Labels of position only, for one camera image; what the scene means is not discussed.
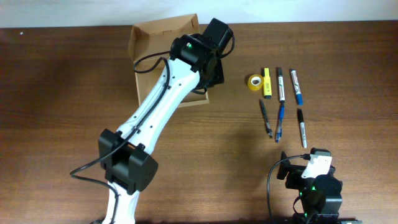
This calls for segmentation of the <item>yellow highlighter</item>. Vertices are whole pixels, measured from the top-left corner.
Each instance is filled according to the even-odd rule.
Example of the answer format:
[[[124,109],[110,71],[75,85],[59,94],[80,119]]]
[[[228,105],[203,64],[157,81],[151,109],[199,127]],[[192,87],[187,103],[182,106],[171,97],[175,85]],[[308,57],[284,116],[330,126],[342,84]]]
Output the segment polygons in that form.
[[[268,68],[263,68],[263,94],[264,98],[272,98],[272,87],[271,87],[271,77]]]

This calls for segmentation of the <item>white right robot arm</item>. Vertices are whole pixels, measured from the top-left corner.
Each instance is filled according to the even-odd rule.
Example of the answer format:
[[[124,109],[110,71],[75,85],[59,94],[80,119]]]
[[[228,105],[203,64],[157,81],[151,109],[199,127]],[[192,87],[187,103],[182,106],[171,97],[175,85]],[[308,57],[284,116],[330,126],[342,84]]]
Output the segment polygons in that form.
[[[290,163],[294,157],[282,152],[277,173],[279,180],[285,180],[285,187],[298,190],[303,212],[294,211],[294,223],[337,223],[339,209],[343,202],[342,181],[334,177],[335,167],[331,165],[331,152],[312,148],[310,153],[298,156],[308,161],[306,166]]]

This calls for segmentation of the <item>blue ballpoint pen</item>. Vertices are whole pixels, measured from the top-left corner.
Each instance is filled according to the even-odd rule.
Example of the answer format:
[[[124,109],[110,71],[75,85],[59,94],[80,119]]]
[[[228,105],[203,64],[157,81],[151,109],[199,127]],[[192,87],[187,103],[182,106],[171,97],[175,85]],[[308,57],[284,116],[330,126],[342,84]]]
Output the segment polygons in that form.
[[[276,133],[276,137],[275,137],[276,143],[278,143],[280,141],[280,139],[282,138],[282,122],[283,122],[283,118],[284,118],[284,111],[285,111],[285,106],[283,103],[281,103],[280,108],[279,108],[277,133]]]

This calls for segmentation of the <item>blue capped whiteboard marker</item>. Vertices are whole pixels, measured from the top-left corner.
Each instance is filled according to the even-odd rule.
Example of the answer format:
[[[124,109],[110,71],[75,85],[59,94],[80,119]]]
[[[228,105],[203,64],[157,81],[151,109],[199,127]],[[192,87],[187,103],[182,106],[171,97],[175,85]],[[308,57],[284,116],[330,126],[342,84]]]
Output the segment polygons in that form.
[[[296,70],[291,70],[290,71],[290,75],[291,75],[292,81],[293,81],[293,86],[294,86],[294,90],[295,90],[295,97],[296,97],[297,104],[298,105],[303,105],[302,92],[301,92],[301,89],[300,89],[300,85],[299,85],[299,81],[298,81]]]

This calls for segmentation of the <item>black capped whiteboard marker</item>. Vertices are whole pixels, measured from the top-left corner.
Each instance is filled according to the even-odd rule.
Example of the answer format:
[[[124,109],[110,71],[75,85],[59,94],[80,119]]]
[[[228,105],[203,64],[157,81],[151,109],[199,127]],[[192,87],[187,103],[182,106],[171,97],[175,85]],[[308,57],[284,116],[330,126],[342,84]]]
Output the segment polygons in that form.
[[[279,87],[279,101],[281,103],[285,102],[285,92],[284,92],[284,79],[282,74],[282,69],[277,67],[277,78],[278,78],[278,87]]]

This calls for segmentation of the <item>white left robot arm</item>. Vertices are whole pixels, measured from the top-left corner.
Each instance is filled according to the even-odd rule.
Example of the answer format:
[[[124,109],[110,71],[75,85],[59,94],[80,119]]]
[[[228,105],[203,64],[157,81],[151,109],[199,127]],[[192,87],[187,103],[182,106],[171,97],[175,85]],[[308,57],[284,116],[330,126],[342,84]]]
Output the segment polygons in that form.
[[[221,60],[234,45],[232,29],[214,18],[202,34],[177,37],[156,54],[165,67],[149,95],[116,132],[99,136],[99,157],[70,172],[70,177],[109,189],[108,208],[98,223],[135,223],[139,194],[153,180],[158,163],[151,156],[165,125],[189,93],[205,94],[224,82]]]

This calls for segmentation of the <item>black ballpoint pen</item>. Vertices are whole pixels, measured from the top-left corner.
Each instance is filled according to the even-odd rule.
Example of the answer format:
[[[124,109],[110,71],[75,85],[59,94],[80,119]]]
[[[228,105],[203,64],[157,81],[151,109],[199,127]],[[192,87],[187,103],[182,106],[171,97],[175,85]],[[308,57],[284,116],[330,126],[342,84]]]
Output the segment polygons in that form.
[[[261,99],[259,99],[259,104],[260,104],[262,115],[264,118],[266,132],[270,138],[273,138],[273,133],[272,133],[271,125],[270,125],[268,117],[267,117],[266,108],[265,108],[264,102]]]

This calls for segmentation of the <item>brown cardboard box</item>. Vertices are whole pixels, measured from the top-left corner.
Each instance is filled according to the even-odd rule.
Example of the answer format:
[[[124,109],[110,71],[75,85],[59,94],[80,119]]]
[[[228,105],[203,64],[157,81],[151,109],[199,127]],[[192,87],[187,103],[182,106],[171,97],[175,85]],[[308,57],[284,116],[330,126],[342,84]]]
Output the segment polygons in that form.
[[[184,16],[170,17],[156,21],[148,21],[134,24],[128,45],[128,53],[135,63],[139,59],[158,52],[170,50],[172,42],[184,34],[199,33],[198,16],[188,14]],[[136,73],[137,97],[142,104],[147,95],[158,82],[164,63],[149,73]]]

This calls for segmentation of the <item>yellow tape roll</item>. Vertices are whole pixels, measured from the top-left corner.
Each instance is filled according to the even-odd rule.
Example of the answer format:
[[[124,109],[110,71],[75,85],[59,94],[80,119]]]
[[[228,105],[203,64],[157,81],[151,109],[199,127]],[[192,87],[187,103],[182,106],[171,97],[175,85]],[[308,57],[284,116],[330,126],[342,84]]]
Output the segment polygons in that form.
[[[261,75],[253,74],[248,78],[247,86],[250,90],[260,90],[263,84],[263,77]]]

